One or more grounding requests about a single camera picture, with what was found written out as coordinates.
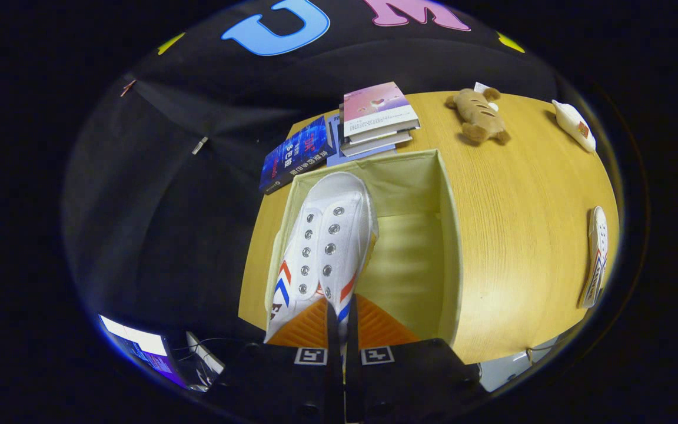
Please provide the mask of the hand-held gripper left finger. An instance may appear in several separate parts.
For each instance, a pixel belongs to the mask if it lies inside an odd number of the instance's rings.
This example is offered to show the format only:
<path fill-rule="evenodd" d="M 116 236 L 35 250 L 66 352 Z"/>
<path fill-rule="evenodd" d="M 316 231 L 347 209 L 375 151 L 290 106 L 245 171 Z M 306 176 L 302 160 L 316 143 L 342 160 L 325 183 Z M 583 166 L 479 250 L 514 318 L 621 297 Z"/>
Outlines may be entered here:
<path fill-rule="evenodd" d="M 322 340 L 296 346 L 247 343 L 212 386 L 212 405 L 236 423 L 342 423 L 344 386 L 337 318 L 319 300 L 288 329 L 320 329 Z"/>

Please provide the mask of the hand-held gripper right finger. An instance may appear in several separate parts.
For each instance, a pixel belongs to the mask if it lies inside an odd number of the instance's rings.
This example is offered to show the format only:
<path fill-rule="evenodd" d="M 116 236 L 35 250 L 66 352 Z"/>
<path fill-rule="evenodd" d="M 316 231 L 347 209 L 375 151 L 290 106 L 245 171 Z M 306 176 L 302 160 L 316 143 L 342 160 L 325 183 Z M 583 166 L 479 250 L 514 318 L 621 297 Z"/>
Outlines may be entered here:
<path fill-rule="evenodd" d="M 481 396 L 481 368 L 441 338 L 417 340 L 358 294 L 348 316 L 346 421 L 462 423 Z"/>

